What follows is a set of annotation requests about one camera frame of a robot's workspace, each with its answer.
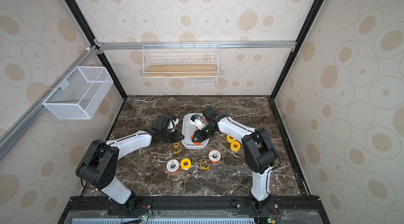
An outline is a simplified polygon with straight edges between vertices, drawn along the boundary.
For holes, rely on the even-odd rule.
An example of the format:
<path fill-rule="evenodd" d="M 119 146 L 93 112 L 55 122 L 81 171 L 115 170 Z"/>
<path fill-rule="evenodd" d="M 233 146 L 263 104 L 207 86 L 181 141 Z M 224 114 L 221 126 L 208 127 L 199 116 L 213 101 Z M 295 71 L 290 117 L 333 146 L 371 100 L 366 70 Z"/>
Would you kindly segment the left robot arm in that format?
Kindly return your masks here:
<path fill-rule="evenodd" d="M 176 126 L 176 116 L 159 115 L 151 127 L 117 140 L 94 140 L 76 169 L 81 182 L 87 182 L 103 194 L 125 205 L 135 194 L 116 177 L 118 161 L 142 148 L 156 143 L 178 143 L 184 139 Z"/>

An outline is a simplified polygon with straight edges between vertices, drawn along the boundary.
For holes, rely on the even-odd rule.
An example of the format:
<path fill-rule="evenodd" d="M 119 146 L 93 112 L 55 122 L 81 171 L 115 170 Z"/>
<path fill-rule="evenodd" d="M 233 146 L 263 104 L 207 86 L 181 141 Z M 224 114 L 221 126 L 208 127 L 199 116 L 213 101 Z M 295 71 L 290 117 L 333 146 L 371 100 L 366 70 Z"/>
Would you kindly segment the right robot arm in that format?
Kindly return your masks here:
<path fill-rule="evenodd" d="M 251 195 L 258 203 L 270 199 L 270 176 L 280 157 L 265 128 L 245 126 L 225 114 L 219 114 L 211 106 L 203 115 L 193 115 L 189 121 L 197 127 L 190 138 L 194 145 L 200 145 L 216 133 L 227 134 L 241 144 L 246 164 L 252 171 Z"/>

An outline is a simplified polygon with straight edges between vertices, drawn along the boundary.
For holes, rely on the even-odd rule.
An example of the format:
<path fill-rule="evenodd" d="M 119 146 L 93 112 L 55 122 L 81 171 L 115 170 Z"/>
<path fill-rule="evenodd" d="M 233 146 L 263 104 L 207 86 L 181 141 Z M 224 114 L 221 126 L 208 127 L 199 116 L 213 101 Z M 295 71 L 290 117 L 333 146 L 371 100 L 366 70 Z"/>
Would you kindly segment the white plastic storage box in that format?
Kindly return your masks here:
<path fill-rule="evenodd" d="M 193 115 L 196 115 L 196 113 L 188 113 L 183 118 L 182 135 L 184 136 L 184 139 L 182 140 L 182 145 L 184 148 L 190 150 L 204 149 L 209 143 L 209 139 L 206 139 L 200 145 L 195 145 L 191 140 L 194 132 L 198 130 L 198 127 L 190 122 Z"/>

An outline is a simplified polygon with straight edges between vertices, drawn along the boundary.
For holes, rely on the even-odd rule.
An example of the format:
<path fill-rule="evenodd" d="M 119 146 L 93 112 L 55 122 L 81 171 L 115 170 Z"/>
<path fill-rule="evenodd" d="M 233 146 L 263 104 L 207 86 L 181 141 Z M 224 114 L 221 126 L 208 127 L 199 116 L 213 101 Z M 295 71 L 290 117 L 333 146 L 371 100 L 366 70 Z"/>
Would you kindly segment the orange tape roll mid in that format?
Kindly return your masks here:
<path fill-rule="evenodd" d="M 199 141 L 199 140 L 192 140 L 193 144 L 199 146 L 203 143 L 203 141 Z"/>

